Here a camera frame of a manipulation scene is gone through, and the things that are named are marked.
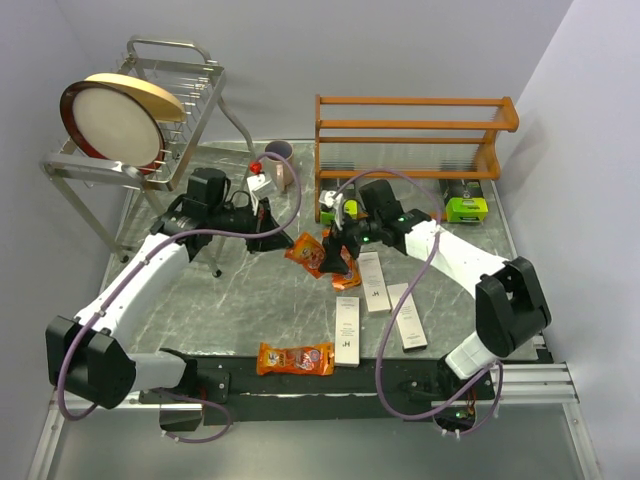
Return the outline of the steel dish rack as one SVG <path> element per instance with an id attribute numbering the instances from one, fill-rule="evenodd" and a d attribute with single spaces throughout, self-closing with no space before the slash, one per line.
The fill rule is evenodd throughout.
<path id="1" fill-rule="evenodd" d="M 70 181 L 130 189 L 138 203 L 160 214 L 159 193 L 178 188 L 216 111 L 245 141 L 245 150 L 233 153 L 241 168 L 256 156 L 249 131 L 223 98 L 226 71 L 207 49 L 190 40 L 138 35 L 126 49 L 116 72 L 93 74 L 64 90 L 59 112 L 68 138 L 41 160 L 43 173 L 122 263 L 130 250 Z"/>

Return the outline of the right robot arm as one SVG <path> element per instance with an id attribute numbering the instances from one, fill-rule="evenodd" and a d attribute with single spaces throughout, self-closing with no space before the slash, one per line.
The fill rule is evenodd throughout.
<path id="1" fill-rule="evenodd" d="M 532 263 L 490 254 L 441 227 L 434 216 L 405 210 L 390 183 L 379 179 L 359 190 L 366 216 L 354 220 L 344 212 L 343 196 L 323 191 L 319 203 L 335 211 L 323 239 L 322 273 L 348 272 L 342 251 L 352 257 L 361 247 L 380 242 L 430 265 L 463 287 L 475 300 L 475 330 L 444 357 L 437 375 L 439 390 L 460 398 L 472 375 L 532 339 L 551 323 L 551 314 Z"/>

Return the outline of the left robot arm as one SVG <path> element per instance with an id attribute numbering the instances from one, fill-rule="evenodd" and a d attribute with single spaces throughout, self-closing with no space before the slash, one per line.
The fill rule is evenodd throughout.
<path id="1" fill-rule="evenodd" d="M 171 349 L 129 354 L 137 323 L 149 305 L 215 236 L 242 238 L 250 253 L 292 247 L 272 216 L 276 186 L 253 163 L 244 206 L 232 203 L 230 181 L 216 168 L 198 168 L 187 190 L 153 223 L 141 248 L 116 279 L 73 318 L 55 317 L 45 332 L 49 380 L 59 395 L 72 393 L 112 409 L 135 391 L 163 389 L 184 402 L 198 390 L 197 361 Z"/>

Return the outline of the black green razor box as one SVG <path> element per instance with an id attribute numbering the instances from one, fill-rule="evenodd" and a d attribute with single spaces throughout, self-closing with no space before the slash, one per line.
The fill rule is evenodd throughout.
<path id="1" fill-rule="evenodd" d="M 338 184 L 332 184 L 328 189 L 323 190 L 335 190 L 339 188 Z M 343 191 L 344 195 L 344 216 L 348 215 L 354 220 L 359 218 L 363 218 L 366 215 L 365 208 L 361 205 L 360 201 L 356 196 L 355 186 L 353 184 L 348 185 Z M 334 220 L 334 212 L 320 205 L 320 213 L 319 213 L 319 221 L 323 225 L 330 225 Z"/>
<path id="2" fill-rule="evenodd" d="M 488 205 L 477 179 L 440 179 L 446 220 L 449 223 L 482 223 Z"/>

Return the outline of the orange wooden shelf rack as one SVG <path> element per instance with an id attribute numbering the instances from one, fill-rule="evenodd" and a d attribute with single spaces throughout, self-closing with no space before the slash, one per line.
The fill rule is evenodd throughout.
<path id="1" fill-rule="evenodd" d="M 314 187 L 319 196 L 369 170 L 416 179 L 496 180 L 496 142 L 520 118 L 512 99 L 315 97 Z"/>

